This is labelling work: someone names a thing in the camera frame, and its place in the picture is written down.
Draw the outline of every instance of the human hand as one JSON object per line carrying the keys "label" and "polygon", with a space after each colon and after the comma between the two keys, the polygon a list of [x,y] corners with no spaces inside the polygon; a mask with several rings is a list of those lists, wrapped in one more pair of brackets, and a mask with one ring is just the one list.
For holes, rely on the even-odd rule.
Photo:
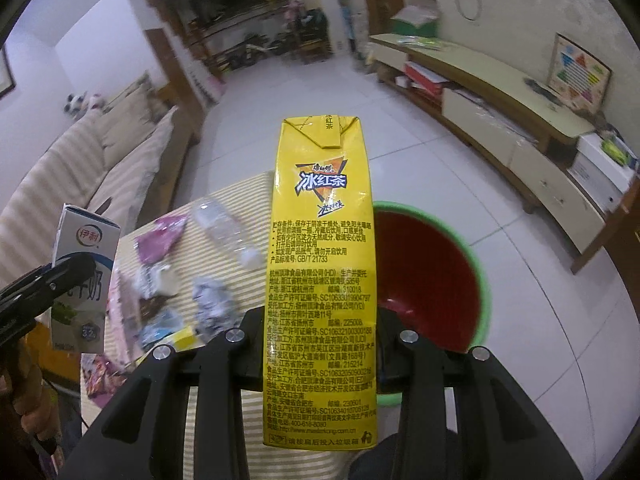
{"label": "human hand", "polygon": [[54,404],[49,388],[42,384],[42,373],[22,341],[18,343],[17,368],[11,377],[7,370],[0,375],[0,395],[12,396],[14,410],[20,416],[22,429],[34,434],[40,441],[55,436],[60,428],[58,407]]}

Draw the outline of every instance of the drawer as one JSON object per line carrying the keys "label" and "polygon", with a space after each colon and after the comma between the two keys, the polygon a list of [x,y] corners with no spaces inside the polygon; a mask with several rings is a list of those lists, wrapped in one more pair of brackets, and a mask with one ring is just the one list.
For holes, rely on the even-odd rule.
{"label": "drawer", "polygon": [[510,168],[583,252],[604,226],[596,208],[555,164],[524,140],[518,142]]}
{"label": "drawer", "polygon": [[392,66],[400,72],[404,72],[404,64],[409,60],[406,53],[377,43],[373,44],[373,57],[380,63]]}
{"label": "drawer", "polygon": [[482,144],[505,166],[511,162],[520,136],[495,119],[484,108],[445,88],[442,114],[467,135]]}

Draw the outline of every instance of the product logo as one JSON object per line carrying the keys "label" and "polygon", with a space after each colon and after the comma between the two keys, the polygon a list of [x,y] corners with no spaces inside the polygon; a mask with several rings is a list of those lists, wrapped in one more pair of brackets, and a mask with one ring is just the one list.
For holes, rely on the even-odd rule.
{"label": "product logo", "polygon": [[300,180],[295,188],[296,195],[303,191],[313,191],[322,203],[318,206],[318,217],[344,207],[341,200],[334,200],[334,189],[347,187],[347,176],[343,173],[346,165],[344,156],[313,164],[296,164],[300,169]]}
{"label": "product logo", "polygon": [[93,247],[102,240],[102,231],[95,224],[83,225],[76,231],[76,240],[84,247]]}

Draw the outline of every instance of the chinese checkers board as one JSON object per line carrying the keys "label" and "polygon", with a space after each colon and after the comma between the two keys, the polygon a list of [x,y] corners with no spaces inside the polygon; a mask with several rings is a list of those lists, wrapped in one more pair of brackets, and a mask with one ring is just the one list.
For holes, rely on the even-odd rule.
{"label": "chinese checkers board", "polygon": [[611,70],[571,40],[556,34],[548,86],[572,110],[595,114],[602,106]]}

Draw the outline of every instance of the clear plastic bottle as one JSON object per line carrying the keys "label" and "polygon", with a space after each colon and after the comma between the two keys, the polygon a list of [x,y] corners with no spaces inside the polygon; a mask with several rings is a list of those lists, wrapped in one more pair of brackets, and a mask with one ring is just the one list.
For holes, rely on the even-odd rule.
{"label": "clear plastic bottle", "polygon": [[213,198],[206,198],[193,206],[193,217],[217,247],[232,253],[245,269],[260,269],[264,256],[249,240],[244,226]]}

